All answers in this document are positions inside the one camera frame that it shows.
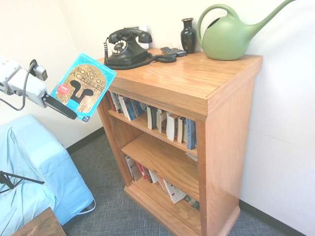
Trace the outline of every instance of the green watering can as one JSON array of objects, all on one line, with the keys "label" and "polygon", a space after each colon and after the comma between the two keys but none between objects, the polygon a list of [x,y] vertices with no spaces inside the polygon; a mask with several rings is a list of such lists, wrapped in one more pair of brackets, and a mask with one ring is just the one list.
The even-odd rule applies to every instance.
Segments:
[{"label": "green watering can", "polygon": [[[294,0],[285,0],[264,20],[254,25],[243,23],[236,12],[224,4],[208,7],[200,16],[197,24],[197,38],[207,57],[216,60],[236,60],[241,58],[251,39],[286,5]],[[205,15],[216,8],[227,11],[227,15],[214,20],[206,29],[201,39],[201,23]]]}]

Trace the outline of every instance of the white wall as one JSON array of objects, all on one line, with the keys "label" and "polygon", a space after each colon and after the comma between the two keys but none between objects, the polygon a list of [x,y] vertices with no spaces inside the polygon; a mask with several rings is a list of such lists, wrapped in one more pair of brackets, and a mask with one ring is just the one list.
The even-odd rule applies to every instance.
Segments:
[{"label": "white wall", "polygon": [[[248,24],[282,0],[159,0],[119,3],[68,0],[59,4],[79,51],[103,57],[103,42],[124,26],[146,23],[151,47],[181,48],[182,18],[225,3]],[[175,9],[170,14],[167,10]],[[209,13],[202,28],[224,15]],[[247,54],[263,55],[255,81],[241,199],[296,230],[315,236],[315,3],[285,7],[252,40]]]},{"label": "white wall", "polygon": [[[0,55],[19,62],[25,69],[36,59],[47,70],[44,83],[51,92],[79,55],[57,0],[0,0]],[[22,104],[22,98],[15,95],[0,92],[0,98],[16,107]],[[0,102],[0,114],[0,126],[33,114],[66,148],[102,127],[97,112],[84,124],[29,100],[20,112]]]}]

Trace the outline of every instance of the remote control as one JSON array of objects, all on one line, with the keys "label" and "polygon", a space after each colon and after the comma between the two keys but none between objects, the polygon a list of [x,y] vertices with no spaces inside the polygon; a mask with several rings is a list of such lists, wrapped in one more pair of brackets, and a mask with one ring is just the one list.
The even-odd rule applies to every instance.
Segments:
[{"label": "remote control", "polygon": [[163,52],[164,55],[173,57],[183,57],[186,55],[186,51],[180,50],[178,48],[163,47],[161,48],[161,51]]}]

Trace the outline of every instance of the black vase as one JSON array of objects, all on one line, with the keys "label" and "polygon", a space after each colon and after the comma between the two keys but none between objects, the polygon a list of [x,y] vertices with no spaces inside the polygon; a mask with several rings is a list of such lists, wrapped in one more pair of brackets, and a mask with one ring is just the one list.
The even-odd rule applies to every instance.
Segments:
[{"label": "black vase", "polygon": [[196,30],[192,27],[193,18],[182,19],[184,29],[181,32],[181,42],[187,54],[191,54],[196,48]]}]

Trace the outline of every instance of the red sticker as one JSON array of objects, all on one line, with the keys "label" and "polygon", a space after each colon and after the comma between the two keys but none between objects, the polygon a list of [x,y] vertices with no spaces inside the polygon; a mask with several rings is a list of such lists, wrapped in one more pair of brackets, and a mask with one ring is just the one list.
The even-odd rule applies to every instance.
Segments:
[{"label": "red sticker", "polygon": [[67,85],[59,85],[57,88],[57,92],[61,95],[66,95],[69,93],[69,87]]}]

